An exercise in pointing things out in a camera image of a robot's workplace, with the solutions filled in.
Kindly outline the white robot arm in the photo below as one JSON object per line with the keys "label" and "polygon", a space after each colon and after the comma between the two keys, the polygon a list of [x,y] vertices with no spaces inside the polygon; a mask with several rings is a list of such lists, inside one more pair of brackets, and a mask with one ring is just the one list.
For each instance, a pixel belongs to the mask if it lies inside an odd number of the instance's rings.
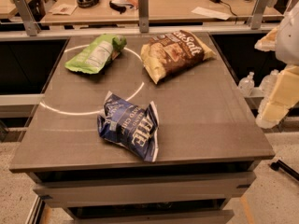
{"label": "white robot arm", "polygon": [[260,39],[254,48],[274,51],[286,64],[277,75],[270,75],[265,84],[256,123],[270,129],[278,125],[299,102],[299,7],[286,12],[279,26]]}

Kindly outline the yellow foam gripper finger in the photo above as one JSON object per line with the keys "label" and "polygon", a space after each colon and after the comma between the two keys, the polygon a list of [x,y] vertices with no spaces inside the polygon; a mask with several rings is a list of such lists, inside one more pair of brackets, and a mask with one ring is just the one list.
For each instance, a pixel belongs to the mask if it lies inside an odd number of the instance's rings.
{"label": "yellow foam gripper finger", "polygon": [[264,129],[278,125],[299,102],[299,66],[288,64],[270,77],[255,120]]}
{"label": "yellow foam gripper finger", "polygon": [[254,48],[260,51],[275,51],[278,27],[273,28],[267,35],[259,39]]}

